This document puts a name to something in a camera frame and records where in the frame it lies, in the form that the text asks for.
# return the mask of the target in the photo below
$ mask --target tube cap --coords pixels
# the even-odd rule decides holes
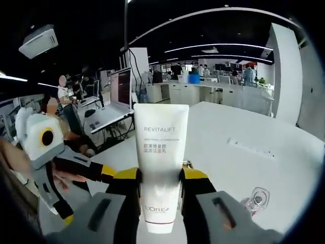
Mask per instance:
[[[155,234],[169,234],[173,230],[174,222],[171,223],[151,223],[151,222],[146,222],[147,224],[147,229],[150,233],[155,233]]]

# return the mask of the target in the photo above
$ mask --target laptop screen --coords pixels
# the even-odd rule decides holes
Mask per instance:
[[[100,85],[99,80],[97,80],[97,81],[95,81],[95,82],[93,83],[93,95],[94,95],[95,97],[99,97],[99,95],[98,95],[98,92],[99,92],[99,85]]]
[[[111,102],[130,106],[131,70],[111,76]]]

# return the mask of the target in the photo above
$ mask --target robot camera eye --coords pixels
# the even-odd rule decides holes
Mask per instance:
[[[53,131],[50,128],[46,128],[42,133],[41,143],[44,146],[48,146],[52,143],[54,138]]]

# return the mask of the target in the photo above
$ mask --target ceiling light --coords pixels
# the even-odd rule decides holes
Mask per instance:
[[[24,82],[27,81],[26,79],[21,79],[21,78],[7,76],[7,75],[0,75],[0,78],[2,78],[2,79],[8,79],[8,80],[18,80],[18,81],[24,81]]]
[[[221,55],[221,54],[212,54],[212,55],[193,55],[192,57],[208,57],[208,56],[243,57],[243,58],[252,58],[252,59],[258,59],[258,60],[266,61],[266,62],[269,62],[269,63],[273,63],[273,62],[270,61],[270,60],[266,60],[266,59],[262,59],[262,58],[258,58],[258,57],[241,56],[241,55]]]
[[[262,48],[266,50],[273,51],[272,48],[268,47],[261,47],[261,46],[255,46],[255,45],[249,45],[249,44],[239,44],[239,43],[215,43],[215,44],[204,44],[204,45],[196,45],[196,46],[189,46],[189,47],[181,47],[181,48],[176,48],[172,50],[165,51],[166,52],[173,52],[173,51],[178,51],[186,48],[193,48],[193,47],[205,47],[205,46],[245,46],[245,47],[256,47],[256,48]]]
[[[38,83],[38,85],[45,85],[45,86],[50,86],[50,87],[58,88],[57,86],[54,86],[54,85],[48,85],[48,84],[44,84],[44,83]]]

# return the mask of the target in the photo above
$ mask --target black ceiling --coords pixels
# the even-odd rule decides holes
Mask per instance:
[[[132,0],[128,5],[128,41],[169,19],[200,10],[224,7],[226,4],[230,7],[262,9],[287,18],[292,17],[288,11],[292,6],[284,2],[269,6],[245,1],[206,0],[202,4],[193,4],[186,0]],[[90,70],[100,67],[118,68],[119,50],[123,46],[123,0],[92,0],[84,4],[48,0],[18,4],[13,1],[9,5],[11,6],[7,6],[0,17],[0,71],[28,79],[28,86],[37,82],[57,85],[59,75],[80,74],[85,67]],[[3,14],[5,12],[8,12],[9,17]],[[165,25],[131,46],[147,47],[151,56],[149,62],[175,57],[180,60],[191,59],[192,55],[204,54],[201,50],[206,48],[164,52],[209,43],[265,46],[271,22],[292,28],[297,38],[302,38],[298,28],[276,18],[253,12],[223,11],[197,15]],[[59,46],[30,60],[18,48],[28,34],[45,24],[54,25]],[[262,49],[237,46],[217,46],[217,49],[218,54],[260,57],[262,53]]]

